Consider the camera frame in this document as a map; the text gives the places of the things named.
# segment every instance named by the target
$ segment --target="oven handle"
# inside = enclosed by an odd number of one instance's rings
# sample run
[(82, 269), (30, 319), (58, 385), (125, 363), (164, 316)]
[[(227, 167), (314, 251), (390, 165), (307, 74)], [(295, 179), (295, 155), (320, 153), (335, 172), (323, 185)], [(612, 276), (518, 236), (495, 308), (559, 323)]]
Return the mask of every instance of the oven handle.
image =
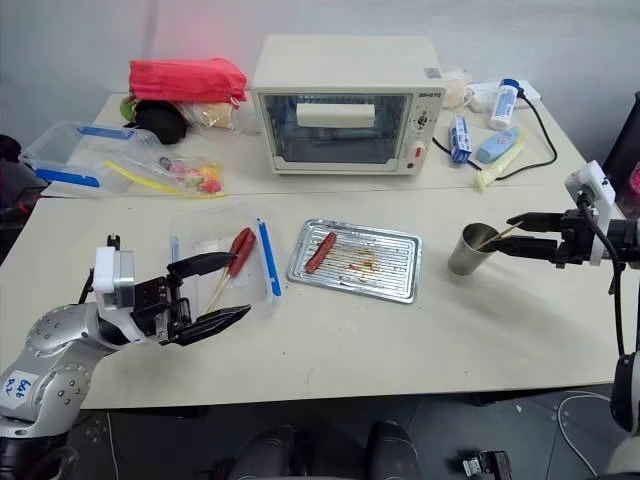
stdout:
[(371, 128), (376, 118), (373, 104), (298, 103), (298, 125), (322, 128)]

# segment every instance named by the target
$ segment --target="oven door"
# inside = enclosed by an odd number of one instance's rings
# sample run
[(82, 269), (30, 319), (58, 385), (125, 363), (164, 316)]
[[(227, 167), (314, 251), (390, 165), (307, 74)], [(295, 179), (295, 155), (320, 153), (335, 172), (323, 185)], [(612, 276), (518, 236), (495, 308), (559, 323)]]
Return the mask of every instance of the oven door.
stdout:
[(397, 170), (411, 95), (264, 94), (261, 103), (276, 170)]

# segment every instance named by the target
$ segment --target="white wall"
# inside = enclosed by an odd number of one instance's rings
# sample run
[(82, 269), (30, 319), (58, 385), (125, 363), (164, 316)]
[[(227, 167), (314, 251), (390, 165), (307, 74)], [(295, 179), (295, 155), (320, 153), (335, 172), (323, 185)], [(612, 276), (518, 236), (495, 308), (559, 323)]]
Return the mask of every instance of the white wall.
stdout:
[(0, 4), (0, 131), (28, 144), (126, 91), (129, 58), (225, 56), (251, 76), (267, 33), (431, 35), (445, 69), (527, 78), (589, 158), (640, 90), (638, 0), (23, 0)]

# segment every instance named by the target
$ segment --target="floor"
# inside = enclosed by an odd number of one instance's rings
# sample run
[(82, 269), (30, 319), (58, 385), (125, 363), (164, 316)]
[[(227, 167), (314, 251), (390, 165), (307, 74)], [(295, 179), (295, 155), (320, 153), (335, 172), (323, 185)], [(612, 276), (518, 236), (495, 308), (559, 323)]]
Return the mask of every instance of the floor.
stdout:
[[(608, 395), (610, 386), (589, 390)], [(451, 395), (349, 398), (214, 406), (203, 409), (200, 418), (117, 411), (110, 418), (121, 480), (212, 478), (204, 472), (216, 461), (233, 457), (252, 435), (282, 423), (322, 425), (333, 432), (327, 445), (346, 455), (350, 449), (363, 451), (372, 423), (381, 419), (407, 429), (425, 479), (466, 478), (460, 457), (478, 450), (506, 450), (514, 480), (589, 478), (558, 427), (558, 404), (567, 396), (555, 392), (484, 406)], [(562, 421), (596, 471), (604, 472), (625, 437), (608, 403), (572, 400)], [(79, 422), (69, 440), (81, 456), (76, 478), (115, 479), (106, 414), (84, 412)]]

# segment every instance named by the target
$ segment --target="metal baking tray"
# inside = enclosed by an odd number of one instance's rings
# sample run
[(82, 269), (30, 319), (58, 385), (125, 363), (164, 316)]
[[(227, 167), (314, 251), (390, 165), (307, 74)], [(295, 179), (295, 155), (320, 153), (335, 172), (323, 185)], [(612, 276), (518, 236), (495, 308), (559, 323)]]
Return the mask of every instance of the metal baking tray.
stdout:
[[(338, 238), (318, 269), (304, 266), (330, 233)], [(293, 282), (342, 290), (399, 303), (416, 299), (422, 239), (417, 235), (329, 220), (307, 220), (287, 277)]]

